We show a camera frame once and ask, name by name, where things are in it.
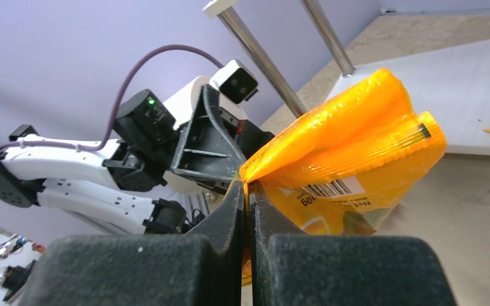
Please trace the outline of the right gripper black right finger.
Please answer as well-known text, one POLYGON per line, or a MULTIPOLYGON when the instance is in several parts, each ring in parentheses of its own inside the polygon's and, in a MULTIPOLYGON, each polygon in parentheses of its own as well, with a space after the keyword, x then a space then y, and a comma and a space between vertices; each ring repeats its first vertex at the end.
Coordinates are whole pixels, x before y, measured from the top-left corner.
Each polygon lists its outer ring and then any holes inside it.
POLYGON ((455 305, 430 245, 415 237, 307 235, 249 186, 255 305, 455 305))

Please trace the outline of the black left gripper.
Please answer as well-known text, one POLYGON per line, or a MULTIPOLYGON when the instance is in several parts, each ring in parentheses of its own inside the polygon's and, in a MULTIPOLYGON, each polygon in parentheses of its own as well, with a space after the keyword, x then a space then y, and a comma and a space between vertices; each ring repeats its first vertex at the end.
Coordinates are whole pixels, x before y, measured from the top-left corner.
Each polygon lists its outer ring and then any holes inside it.
POLYGON ((219 96, 209 84, 201 86, 196 107, 177 142, 170 171, 225 194, 245 158, 274 134, 219 109, 219 96))

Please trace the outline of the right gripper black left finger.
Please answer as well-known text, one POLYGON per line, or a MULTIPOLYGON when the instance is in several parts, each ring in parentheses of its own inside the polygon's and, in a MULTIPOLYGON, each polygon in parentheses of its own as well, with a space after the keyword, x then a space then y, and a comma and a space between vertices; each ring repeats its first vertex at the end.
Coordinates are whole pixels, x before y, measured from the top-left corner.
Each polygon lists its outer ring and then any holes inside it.
POLYGON ((178 235, 82 235, 54 241, 21 305, 238 305, 244 191, 178 235))

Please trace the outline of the orange mango gummy bag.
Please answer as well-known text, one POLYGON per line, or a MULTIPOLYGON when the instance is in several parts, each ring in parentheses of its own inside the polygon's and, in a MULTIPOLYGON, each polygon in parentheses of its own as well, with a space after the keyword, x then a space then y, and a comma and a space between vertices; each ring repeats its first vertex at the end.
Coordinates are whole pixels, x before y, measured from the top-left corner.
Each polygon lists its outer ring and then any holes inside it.
POLYGON ((260 184, 271 203, 310 235, 372 235, 444 156, 445 135, 397 87, 335 95, 296 119, 240 168, 245 202, 260 184))

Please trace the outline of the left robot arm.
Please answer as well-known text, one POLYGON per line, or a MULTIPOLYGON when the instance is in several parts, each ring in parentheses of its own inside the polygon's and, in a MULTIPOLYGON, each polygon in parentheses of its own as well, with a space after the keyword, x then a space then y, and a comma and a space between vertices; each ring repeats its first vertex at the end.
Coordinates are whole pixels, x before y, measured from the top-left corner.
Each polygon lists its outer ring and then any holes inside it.
POLYGON ((0 200, 58 208, 126 234, 185 233, 208 213, 203 187, 225 194, 241 165, 273 138, 209 84, 167 101, 142 90, 98 142, 54 140, 29 124, 0 148, 0 200))

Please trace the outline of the white two-tier shelf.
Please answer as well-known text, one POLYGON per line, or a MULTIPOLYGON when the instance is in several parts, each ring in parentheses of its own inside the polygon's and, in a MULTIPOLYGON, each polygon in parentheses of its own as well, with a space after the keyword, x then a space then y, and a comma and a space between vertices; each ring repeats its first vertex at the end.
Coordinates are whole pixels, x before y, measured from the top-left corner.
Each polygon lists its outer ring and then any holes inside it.
POLYGON ((341 72, 331 96, 383 85, 383 92, 373 94, 379 101, 400 87, 416 111, 433 114, 449 154, 490 156, 490 134, 484 131, 490 128, 490 40, 355 66, 320 3, 304 1, 303 7, 341 72))

